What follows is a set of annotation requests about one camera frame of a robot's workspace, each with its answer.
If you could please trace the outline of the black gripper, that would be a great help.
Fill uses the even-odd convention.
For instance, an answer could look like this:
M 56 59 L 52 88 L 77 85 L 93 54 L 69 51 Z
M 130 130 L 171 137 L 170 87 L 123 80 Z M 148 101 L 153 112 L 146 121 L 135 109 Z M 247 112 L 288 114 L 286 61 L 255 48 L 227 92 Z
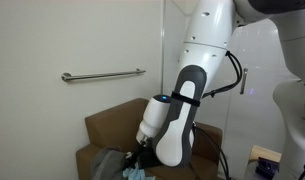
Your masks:
M 123 170 L 134 168 L 135 165 L 138 165 L 139 169 L 155 167 L 157 165 L 157 158 L 153 149 L 143 147 L 137 151 L 127 152 L 125 154 Z

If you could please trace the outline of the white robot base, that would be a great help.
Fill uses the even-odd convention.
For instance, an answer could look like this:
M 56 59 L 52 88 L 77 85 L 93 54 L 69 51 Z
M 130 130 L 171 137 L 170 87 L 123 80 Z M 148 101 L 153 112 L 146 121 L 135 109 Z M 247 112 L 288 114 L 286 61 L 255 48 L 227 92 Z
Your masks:
M 286 139 L 275 180 L 305 180 L 305 22 L 276 20 L 286 67 L 298 77 L 278 84 L 273 99 L 279 107 Z

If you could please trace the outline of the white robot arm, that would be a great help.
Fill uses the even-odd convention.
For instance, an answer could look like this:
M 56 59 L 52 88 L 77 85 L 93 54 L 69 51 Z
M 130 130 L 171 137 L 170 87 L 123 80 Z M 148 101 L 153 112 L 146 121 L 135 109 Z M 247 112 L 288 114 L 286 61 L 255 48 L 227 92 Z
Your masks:
M 299 122 L 299 115 L 305 114 L 305 0 L 200 0 L 187 30 L 174 91 L 150 100 L 138 129 L 137 141 L 150 151 L 132 153 L 126 168 L 135 163 L 181 167 L 189 162 L 200 100 L 233 87 L 206 90 L 228 55 L 230 36 L 237 27 L 267 18 L 277 26 L 287 68 L 301 79 L 274 91 L 288 131 L 279 173 L 305 171 L 305 133 Z

